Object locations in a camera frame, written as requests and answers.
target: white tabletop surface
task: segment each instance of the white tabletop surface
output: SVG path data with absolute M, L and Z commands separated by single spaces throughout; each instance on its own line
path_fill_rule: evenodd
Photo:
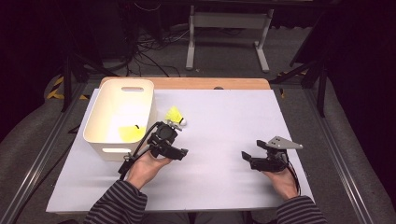
M 120 161 L 103 161 L 83 137 L 83 127 L 97 96 L 95 90 L 47 212 L 87 212 L 120 175 Z M 290 139 L 273 91 L 156 90 L 158 118 L 175 105 L 187 126 L 173 144 L 186 148 L 182 161 L 172 161 L 141 191 L 148 195 L 146 211 L 253 210 L 282 203 L 271 182 L 250 169 L 241 157 L 266 157 L 256 140 L 278 135 Z M 288 150 L 302 195 L 313 199 L 294 149 Z

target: person's arm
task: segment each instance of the person's arm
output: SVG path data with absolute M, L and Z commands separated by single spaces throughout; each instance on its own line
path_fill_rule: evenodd
M 84 223 L 140 223 L 148 197 L 140 192 L 172 160 L 156 159 L 146 152 L 129 171 L 126 181 L 117 181 L 91 208 Z
M 325 216 L 307 196 L 299 196 L 294 178 L 288 169 L 279 173 L 263 172 L 285 202 L 276 210 L 278 224 L 327 223 Z

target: white storage bin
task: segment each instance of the white storage bin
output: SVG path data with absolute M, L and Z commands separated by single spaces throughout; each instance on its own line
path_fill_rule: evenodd
M 83 135 L 105 161 L 123 161 L 156 121 L 151 81 L 110 79 L 99 90 Z

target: person's left hand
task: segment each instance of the person's left hand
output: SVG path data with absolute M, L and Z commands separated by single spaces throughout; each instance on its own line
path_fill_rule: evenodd
M 158 174 L 161 168 L 171 161 L 168 158 L 157 159 L 147 151 L 131 167 L 126 181 L 140 190 Z

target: dark background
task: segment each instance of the dark background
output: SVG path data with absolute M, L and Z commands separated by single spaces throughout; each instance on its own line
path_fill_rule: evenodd
M 345 2 L 349 8 L 337 14 L 336 20 L 315 28 L 318 34 L 305 43 L 305 53 L 316 55 L 313 49 L 320 49 L 334 33 L 340 34 L 329 56 L 329 78 L 368 160 L 396 204 L 392 141 L 396 136 L 396 23 L 392 14 L 396 6 L 385 0 Z M 124 4 L 120 11 L 115 1 L 4 1 L 0 7 L 0 140 L 44 103 L 44 89 L 62 69 L 63 38 L 71 37 L 72 49 L 101 63 L 104 58 L 133 53 L 137 27 L 146 27 L 161 39 L 159 28 L 166 30 L 188 18 L 186 6 L 145 14 Z M 167 10 L 174 16 L 165 17 Z M 119 20 L 122 12 L 129 16 Z M 309 27 L 318 16 L 307 9 L 281 9 L 272 25 Z

